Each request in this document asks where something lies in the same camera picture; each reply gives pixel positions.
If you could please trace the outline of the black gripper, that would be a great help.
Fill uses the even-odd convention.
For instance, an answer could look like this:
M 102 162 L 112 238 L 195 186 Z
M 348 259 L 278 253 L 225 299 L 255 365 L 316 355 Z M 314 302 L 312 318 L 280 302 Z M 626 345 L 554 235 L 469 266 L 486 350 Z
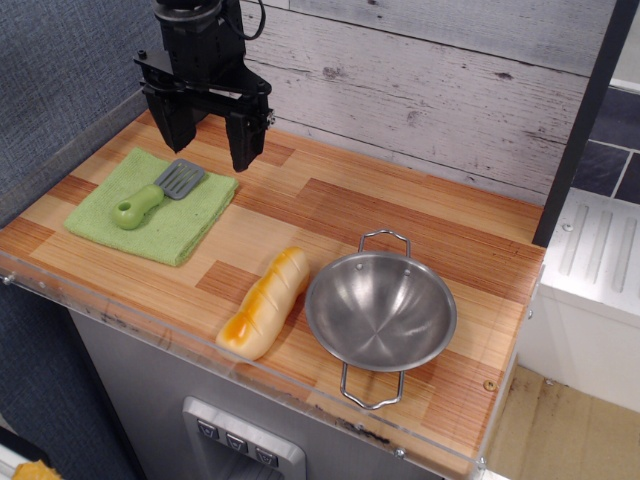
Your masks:
M 166 145 L 178 153 L 195 138 L 208 113 L 226 117 L 235 172 L 247 170 L 263 153 L 272 121 L 271 86 L 245 65 L 246 43 L 238 1 L 153 1 L 163 41 L 160 50 L 140 50 L 143 94 Z

